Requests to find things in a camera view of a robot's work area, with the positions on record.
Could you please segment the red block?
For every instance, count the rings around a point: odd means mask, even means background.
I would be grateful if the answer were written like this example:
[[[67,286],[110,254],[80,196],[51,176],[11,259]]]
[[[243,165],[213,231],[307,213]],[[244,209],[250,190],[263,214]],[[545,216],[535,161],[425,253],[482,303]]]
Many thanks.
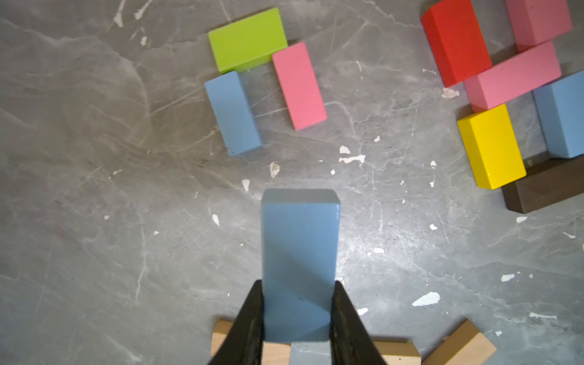
[[[471,0],[443,0],[421,22],[444,86],[450,88],[492,67]]]

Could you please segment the yellow block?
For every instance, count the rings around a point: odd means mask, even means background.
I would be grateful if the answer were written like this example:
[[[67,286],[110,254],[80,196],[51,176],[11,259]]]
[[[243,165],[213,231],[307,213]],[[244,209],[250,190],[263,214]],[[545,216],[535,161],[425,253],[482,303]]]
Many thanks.
[[[505,104],[457,122],[478,187],[498,189],[526,176]]]

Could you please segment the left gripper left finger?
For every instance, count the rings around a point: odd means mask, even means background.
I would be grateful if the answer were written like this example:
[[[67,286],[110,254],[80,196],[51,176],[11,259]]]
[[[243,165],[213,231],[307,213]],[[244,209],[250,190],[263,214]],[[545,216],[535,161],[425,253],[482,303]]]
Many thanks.
[[[262,281],[257,280],[251,287],[226,339],[208,365],[260,365],[264,339]]]

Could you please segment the pink block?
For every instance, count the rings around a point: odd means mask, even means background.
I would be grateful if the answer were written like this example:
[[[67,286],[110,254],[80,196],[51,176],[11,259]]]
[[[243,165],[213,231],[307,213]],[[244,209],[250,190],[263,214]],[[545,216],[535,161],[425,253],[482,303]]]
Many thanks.
[[[573,29],[567,0],[506,0],[519,53]]]
[[[325,121],[328,116],[305,42],[275,53],[272,61],[296,131]]]
[[[471,108],[480,113],[561,77],[552,41],[532,47],[464,82]]]

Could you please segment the green block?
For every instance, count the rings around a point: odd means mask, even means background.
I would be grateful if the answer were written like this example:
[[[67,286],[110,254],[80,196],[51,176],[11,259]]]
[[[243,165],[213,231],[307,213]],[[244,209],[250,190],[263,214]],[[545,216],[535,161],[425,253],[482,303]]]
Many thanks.
[[[272,55],[288,47],[277,8],[260,12],[208,33],[220,73],[246,71],[272,61]]]

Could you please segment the dark brown block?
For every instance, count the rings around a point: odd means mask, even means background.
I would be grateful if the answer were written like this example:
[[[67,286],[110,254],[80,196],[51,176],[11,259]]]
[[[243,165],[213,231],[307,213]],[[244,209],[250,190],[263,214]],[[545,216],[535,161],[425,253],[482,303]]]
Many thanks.
[[[541,162],[501,190],[506,208],[522,214],[583,194],[583,156]]]

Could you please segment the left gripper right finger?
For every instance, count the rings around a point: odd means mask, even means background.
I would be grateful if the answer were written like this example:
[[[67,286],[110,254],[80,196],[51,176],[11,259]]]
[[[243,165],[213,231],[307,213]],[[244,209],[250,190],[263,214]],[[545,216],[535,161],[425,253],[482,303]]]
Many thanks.
[[[332,297],[329,339],[332,364],[386,365],[340,281]]]

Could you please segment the light blue block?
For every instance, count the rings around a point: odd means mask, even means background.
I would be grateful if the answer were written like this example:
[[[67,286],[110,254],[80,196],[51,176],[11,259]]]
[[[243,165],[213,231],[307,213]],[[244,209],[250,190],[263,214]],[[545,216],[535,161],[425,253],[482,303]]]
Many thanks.
[[[259,133],[249,100],[237,71],[230,71],[205,83],[224,144],[231,156],[261,148]]]
[[[261,201],[265,340],[329,338],[341,202],[331,189],[268,189]]]

